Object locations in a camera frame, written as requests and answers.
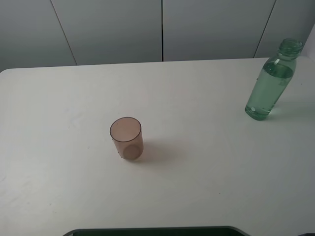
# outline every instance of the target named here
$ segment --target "plastic cup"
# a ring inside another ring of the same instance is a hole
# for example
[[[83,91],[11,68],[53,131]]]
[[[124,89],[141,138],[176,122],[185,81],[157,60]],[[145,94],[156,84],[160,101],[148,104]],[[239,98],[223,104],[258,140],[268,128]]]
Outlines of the plastic cup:
[[[143,152],[140,122],[132,117],[123,117],[110,126],[110,136],[123,159],[135,160]]]

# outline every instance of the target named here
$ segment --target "table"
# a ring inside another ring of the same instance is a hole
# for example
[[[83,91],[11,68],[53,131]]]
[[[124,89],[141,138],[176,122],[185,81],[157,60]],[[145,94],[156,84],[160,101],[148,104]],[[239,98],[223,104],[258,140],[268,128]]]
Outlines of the table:
[[[10,69],[0,74],[0,231],[233,226],[315,232],[315,62],[270,117],[244,112],[266,59]],[[137,118],[145,150],[109,135]]]

